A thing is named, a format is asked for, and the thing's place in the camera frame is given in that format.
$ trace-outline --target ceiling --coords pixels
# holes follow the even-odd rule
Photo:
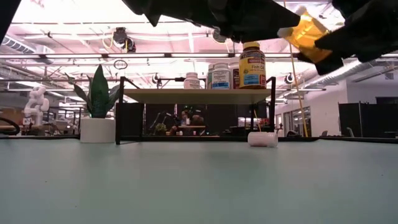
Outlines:
[[[305,6],[309,13],[319,18],[328,0],[287,1],[287,8],[295,11]],[[344,19],[337,10],[327,10],[326,19],[320,19],[330,30],[339,28]],[[215,42],[207,27],[196,27],[188,22],[162,16],[157,27],[152,27],[145,16],[131,12],[122,0],[22,0],[8,30],[8,35],[27,45],[43,45],[55,54],[123,53],[111,46],[111,36],[117,27],[125,27],[128,36],[134,40],[137,52],[188,52],[188,53],[233,53],[241,52],[242,45],[227,40],[225,44]],[[289,52],[284,39],[260,41],[265,53]],[[0,54],[19,54],[6,46],[0,47]],[[187,72],[198,72],[200,77],[208,70],[208,64],[226,59],[214,58],[130,58],[124,59],[128,67],[118,70],[116,59],[56,59],[46,65],[33,60],[8,60],[39,75],[51,74],[51,78],[66,78],[64,73],[75,76],[92,76],[98,64],[103,64],[107,78],[125,75],[141,88],[156,88],[152,77],[162,78],[184,76]],[[295,63],[295,71],[303,79],[316,74],[312,64]],[[272,60],[266,63],[267,77],[275,76],[277,86],[284,86],[284,77],[292,72],[289,60]],[[169,82],[164,88],[182,88],[182,83]]]

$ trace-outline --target table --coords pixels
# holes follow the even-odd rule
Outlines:
[[[0,223],[396,223],[396,144],[0,140]]]

